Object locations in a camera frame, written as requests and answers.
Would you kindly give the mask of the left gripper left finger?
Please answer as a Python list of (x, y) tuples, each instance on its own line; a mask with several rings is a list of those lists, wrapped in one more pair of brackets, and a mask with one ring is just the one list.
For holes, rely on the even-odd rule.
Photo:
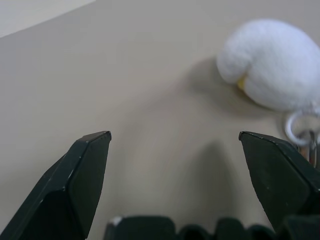
[(110, 131), (84, 135), (39, 179), (0, 240), (86, 240), (101, 197)]

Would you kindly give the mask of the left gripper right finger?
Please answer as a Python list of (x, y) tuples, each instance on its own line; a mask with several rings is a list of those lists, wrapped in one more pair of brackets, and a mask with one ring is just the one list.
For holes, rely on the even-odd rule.
[(320, 170), (289, 142), (260, 133), (239, 134), (251, 182), (273, 228), (287, 216), (320, 215)]

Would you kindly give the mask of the white plush keychain toy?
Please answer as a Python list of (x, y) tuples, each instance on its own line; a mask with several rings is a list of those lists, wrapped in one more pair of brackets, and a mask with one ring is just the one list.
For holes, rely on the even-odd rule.
[(222, 79), (276, 111), (320, 105), (320, 46), (301, 29), (274, 19), (241, 25), (216, 57)]

